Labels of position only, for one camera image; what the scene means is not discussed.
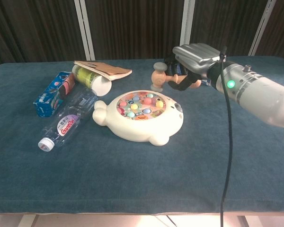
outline blue tablecloth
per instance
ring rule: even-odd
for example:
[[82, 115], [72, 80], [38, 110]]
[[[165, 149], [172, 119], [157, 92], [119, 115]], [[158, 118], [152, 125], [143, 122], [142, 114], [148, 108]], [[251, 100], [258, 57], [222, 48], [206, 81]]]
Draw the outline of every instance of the blue tablecloth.
[[[284, 85], [284, 59], [229, 57]], [[107, 104], [150, 89], [158, 60], [105, 61], [133, 69], [113, 81]], [[184, 124], [167, 145], [121, 139], [92, 119], [65, 146], [49, 153], [37, 142], [51, 118], [33, 101], [72, 62], [0, 65], [1, 212], [219, 212], [228, 160], [224, 96], [212, 87], [163, 94], [182, 105]], [[226, 211], [284, 211], [284, 129], [266, 125], [231, 102], [233, 166]]]

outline black cable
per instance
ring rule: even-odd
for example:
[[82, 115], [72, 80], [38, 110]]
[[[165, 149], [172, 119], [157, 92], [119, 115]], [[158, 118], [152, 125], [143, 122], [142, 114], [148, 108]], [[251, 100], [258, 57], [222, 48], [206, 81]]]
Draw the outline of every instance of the black cable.
[[166, 217], [175, 225], [175, 227], [177, 227], [177, 225], [170, 219], [168, 215], [166, 215]]
[[229, 183], [229, 177], [231, 173], [231, 162], [232, 162], [232, 125], [231, 125], [231, 104], [229, 102], [229, 97], [228, 93], [226, 90], [225, 86], [225, 80], [224, 80], [224, 74], [223, 74], [223, 60], [225, 57], [225, 52], [226, 48], [224, 47], [223, 51], [220, 53], [220, 74], [221, 74], [221, 81], [222, 81], [222, 86], [223, 86], [223, 91], [224, 91], [224, 96], [225, 96], [225, 101], [227, 105], [227, 114], [228, 114], [228, 134], [229, 134], [229, 156], [228, 156], [228, 165], [227, 165], [227, 172], [226, 172], [226, 178], [225, 178], [225, 184], [224, 184], [224, 189], [223, 189], [223, 194], [221, 198], [221, 204], [220, 204], [220, 225], [223, 227], [223, 205], [224, 205], [224, 200], [228, 188], [228, 183]]

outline floor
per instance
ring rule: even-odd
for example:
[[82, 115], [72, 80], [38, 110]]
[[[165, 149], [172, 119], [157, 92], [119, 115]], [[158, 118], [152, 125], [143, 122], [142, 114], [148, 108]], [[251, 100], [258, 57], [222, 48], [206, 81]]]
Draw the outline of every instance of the floor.
[[[21, 214], [0, 215], [0, 227], [27, 227]], [[225, 227], [284, 227], [284, 217], [254, 216], [258, 217], [252, 225], [247, 223], [244, 216], [225, 216]], [[72, 215], [51, 214], [36, 216], [33, 227], [219, 227], [219, 215]]]

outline blue box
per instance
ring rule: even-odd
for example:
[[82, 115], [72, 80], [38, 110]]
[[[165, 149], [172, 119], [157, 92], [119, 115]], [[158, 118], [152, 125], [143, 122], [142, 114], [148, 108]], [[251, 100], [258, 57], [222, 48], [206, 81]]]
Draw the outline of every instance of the blue box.
[[53, 116], [74, 84], [71, 72], [59, 72], [44, 92], [33, 102], [37, 114], [40, 117]]

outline robotic arm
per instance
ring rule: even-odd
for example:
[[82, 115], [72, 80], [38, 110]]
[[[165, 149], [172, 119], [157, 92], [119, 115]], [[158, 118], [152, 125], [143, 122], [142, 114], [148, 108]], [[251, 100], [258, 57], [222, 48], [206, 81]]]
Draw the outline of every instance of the robotic arm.
[[[179, 84], [169, 81], [172, 88], [182, 91], [198, 79], [210, 79], [212, 87], [223, 93], [220, 51], [197, 43], [176, 46], [173, 53], [171, 58], [166, 59], [166, 64], [171, 71], [175, 70], [175, 65], [180, 65], [181, 71], [187, 71], [187, 77]], [[223, 61], [229, 98], [267, 124], [284, 128], [284, 86], [251, 71], [250, 65], [241, 66], [225, 59]]]

